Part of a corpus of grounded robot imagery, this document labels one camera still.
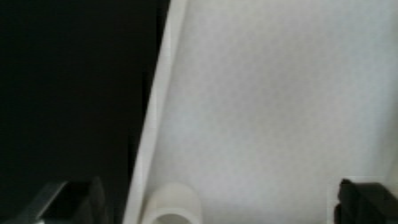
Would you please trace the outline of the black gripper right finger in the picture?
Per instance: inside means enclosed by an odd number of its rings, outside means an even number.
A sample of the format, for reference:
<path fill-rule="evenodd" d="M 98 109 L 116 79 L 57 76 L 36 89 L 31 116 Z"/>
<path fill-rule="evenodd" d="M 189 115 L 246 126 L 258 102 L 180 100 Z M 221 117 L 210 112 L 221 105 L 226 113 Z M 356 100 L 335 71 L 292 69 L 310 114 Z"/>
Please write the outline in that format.
<path fill-rule="evenodd" d="M 398 198 L 384 185 L 342 180 L 335 224 L 398 224 Z"/>

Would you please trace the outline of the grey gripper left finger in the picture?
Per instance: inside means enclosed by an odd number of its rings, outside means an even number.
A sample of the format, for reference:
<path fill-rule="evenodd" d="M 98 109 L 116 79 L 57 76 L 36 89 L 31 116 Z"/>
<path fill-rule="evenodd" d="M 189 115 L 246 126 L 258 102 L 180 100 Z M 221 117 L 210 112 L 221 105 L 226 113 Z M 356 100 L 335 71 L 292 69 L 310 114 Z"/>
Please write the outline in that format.
<path fill-rule="evenodd" d="M 111 224 L 102 179 L 50 182 L 15 224 Z"/>

